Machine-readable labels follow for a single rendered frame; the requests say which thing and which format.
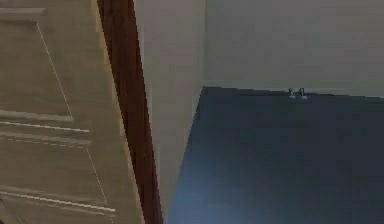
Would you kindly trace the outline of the dark blue cabinet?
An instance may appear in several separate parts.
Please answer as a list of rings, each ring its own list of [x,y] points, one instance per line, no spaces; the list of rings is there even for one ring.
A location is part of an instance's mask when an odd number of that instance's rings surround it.
[[[384,224],[384,99],[204,88],[166,224]]]

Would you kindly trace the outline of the beige panelled room door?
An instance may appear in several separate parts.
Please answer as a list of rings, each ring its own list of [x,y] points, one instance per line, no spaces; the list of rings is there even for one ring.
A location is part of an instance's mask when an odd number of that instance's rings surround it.
[[[0,0],[0,224],[164,224],[132,0]]]

